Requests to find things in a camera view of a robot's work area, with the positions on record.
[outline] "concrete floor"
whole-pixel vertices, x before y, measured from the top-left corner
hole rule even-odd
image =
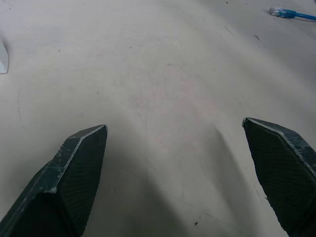
[[[0,219],[71,134],[107,124],[85,237],[285,237],[241,122],[316,148],[313,0],[2,0]]]

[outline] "white object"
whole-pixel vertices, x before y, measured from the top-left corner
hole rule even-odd
[[[9,55],[5,50],[5,47],[0,41],[0,74],[7,73],[9,67]]]

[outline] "textured rubber pad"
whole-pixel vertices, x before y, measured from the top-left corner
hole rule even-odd
[[[290,236],[316,236],[316,153],[296,132],[280,125],[245,118],[246,133],[258,180]]]
[[[107,127],[70,136],[0,222],[1,237],[79,237],[98,189]]]

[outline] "white floor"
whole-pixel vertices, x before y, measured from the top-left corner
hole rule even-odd
[[[2,0],[0,219],[71,134],[107,124],[85,237],[285,237],[244,117],[316,148],[313,0]]]

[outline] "gray surface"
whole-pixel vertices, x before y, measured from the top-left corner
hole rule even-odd
[[[241,122],[316,147],[315,24],[266,13],[316,6],[227,2],[1,1],[0,217],[70,134],[106,123],[85,236],[286,236]]]

